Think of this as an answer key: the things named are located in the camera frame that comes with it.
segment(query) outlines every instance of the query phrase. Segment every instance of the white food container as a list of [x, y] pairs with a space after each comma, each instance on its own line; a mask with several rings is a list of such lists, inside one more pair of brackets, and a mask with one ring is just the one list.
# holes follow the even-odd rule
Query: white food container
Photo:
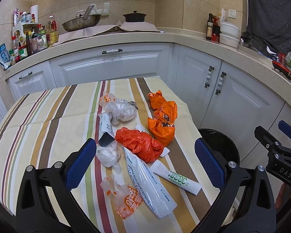
[[220, 43], [237, 48], [239, 39], [220, 33]]
[[239, 38], [241, 29], [239, 29], [236, 25], [229, 22], [221, 22], [220, 31], [224, 35], [228, 35], [234, 38]]

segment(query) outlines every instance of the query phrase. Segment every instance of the cabinet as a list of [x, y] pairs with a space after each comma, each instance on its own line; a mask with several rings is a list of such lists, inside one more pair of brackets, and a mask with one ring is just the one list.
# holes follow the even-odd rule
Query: cabinet
[[15, 100], [26, 94], [56, 88], [49, 61], [15, 74], [9, 78], [9, 85]]
[[187, 104], [196, 127], [200, 126], [207, 111], [221, 63], [213, 56], [180, 46], [174, 92]]
[[201, 128], [210, 128], [226, 134], [238, 148], [240, 160], [258, 144], [254, 131], [259, 125], [268, 130], [284, 101], [269, 89], [240, 70], [222, 63]]
[[153, 75], [166, 82], [172, 47], [171, 43], [103, 46], [67, 54], [50, 63], [57, 87]]
[[[284, 120], [291, 126], [291, 108], [287, 103], [285, 103], [274, 124], [269, 129], [269, 133], [280, 141], [283, 146], [291, 148], [291, 140], [280, 129], [278, 129], [278, 123], [281, 120]], [[266, 167], [268, 163], [267, 153], [268, 150], [261, 145], [261, 143], [258, 143], [252, 152], [250, 152], [244, 160], [241, 161], [240, 166], [251, 169], [254, 169], [258, 165]], [[268, 177], [271, 182], [274, 199], [276, 199], [282, 185], [282, 181], [270, 174], [268, 174]]]

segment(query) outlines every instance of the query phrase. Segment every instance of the black curtain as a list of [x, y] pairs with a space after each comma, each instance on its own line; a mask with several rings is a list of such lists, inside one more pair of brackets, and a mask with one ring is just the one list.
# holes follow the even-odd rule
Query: black curtain
[[247, 32], [245, 43], [251, 43], [264, 55], [270, 51], [291, 52], [291, 0], [248, 0]]

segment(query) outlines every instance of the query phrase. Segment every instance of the blue package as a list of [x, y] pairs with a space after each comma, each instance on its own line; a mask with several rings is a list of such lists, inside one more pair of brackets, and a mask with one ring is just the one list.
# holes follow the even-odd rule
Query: blue package
[[11, 66], [10, 55], [5, 47], [5, 43], [0, 46], [0, 64], [4, 70], [7, 70]]

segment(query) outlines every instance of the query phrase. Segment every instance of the blue gripper pad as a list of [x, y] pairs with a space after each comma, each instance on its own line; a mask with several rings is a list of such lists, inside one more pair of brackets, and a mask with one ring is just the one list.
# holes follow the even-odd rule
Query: blue gripper pad
[[77, 188], [88, 169], [91, 161], [96, 155], [96, 142], [90, 140], [89, 143], [81, 151], [80, 155], [73, 162], [66, 175], [66, 188], [70, 192], [71, 189]]
[[224, 171], [200, 138], [195, 141], [195, 154], [212, 185], [222, 191], [225, 186]]
[[286, 136], [288, 138], [291, 139], [291, 126], [289, 124], [287, 124], [285, 121], [281, 120], [278, 123], [278, 128], [284, 133], [286, 134]]

